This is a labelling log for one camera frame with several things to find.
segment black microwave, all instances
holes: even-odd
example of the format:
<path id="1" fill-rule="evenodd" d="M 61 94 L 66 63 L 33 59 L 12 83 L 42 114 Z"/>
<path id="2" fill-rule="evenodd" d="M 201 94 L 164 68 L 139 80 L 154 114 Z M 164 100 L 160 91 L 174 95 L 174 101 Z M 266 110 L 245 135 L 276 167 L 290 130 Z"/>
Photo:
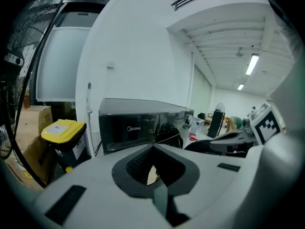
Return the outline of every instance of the black microwave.
<path id="1" fill-rule="evenodd" d="M 148 143 L 183 148 L 193 110 L 153 100 L 104 98 L 99 126 L 104 154 Z"/>

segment yellow trash bin lid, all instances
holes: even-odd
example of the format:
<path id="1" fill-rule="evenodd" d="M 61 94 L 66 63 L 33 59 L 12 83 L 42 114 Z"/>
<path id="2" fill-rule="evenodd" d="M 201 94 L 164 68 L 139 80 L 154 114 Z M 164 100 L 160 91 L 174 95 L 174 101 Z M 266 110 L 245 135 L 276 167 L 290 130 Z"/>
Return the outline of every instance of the yellow trash bin lid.
<path id="1" fill-rule="evenodd" d="M 75 120 L 58 120 L 43 129 L 41 137 L 53 143 L 69 142 L 85 125 Z"/>

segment black rectangular strip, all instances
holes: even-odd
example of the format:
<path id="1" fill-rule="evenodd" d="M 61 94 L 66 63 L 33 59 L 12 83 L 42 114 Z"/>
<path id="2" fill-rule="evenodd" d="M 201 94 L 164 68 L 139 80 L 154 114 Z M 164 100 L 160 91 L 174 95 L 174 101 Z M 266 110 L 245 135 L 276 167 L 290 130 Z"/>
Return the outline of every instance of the black rectangular strip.
<path id="1" fill-rule="evenodd" d="M 62 225 L 86 188 L 73 185 L 45 214 L 46 217 Z"/>
<path id="2" fill-rule="evenodd" d="M 240 169 L 240 166 L 233 166 L 225 163 L 220 163 L 217 167 L 235 172 L 238 172 Z"/>

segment green object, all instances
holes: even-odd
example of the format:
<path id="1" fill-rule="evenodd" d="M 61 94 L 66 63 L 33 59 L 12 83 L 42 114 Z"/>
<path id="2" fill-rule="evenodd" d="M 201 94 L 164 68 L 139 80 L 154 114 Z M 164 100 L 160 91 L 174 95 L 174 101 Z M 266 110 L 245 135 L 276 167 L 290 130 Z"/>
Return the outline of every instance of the green object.
<path id="1" fill-rule="evenodd" d="M 236 124 L 236 129 L 240 129 L 242 128 L 243 126 L 243 120 L 239 117 L 236 117 L 236 116 L 232 116 L 232 118 L 234 119 L 235 121 L 235 124 Z"/>

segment frosted glass panel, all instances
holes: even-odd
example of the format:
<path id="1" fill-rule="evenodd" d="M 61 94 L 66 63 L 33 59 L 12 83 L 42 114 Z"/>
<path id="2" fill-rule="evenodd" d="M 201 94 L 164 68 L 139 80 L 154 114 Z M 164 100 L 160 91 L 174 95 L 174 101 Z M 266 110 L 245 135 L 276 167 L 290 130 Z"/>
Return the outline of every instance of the frosted glass panel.
<path id="1" fill-rule="evenodd" d="M 60 27 L 51 32 L 38 71 L 38 101 L 75 101 L 78 64 L 90 29 Z"/>

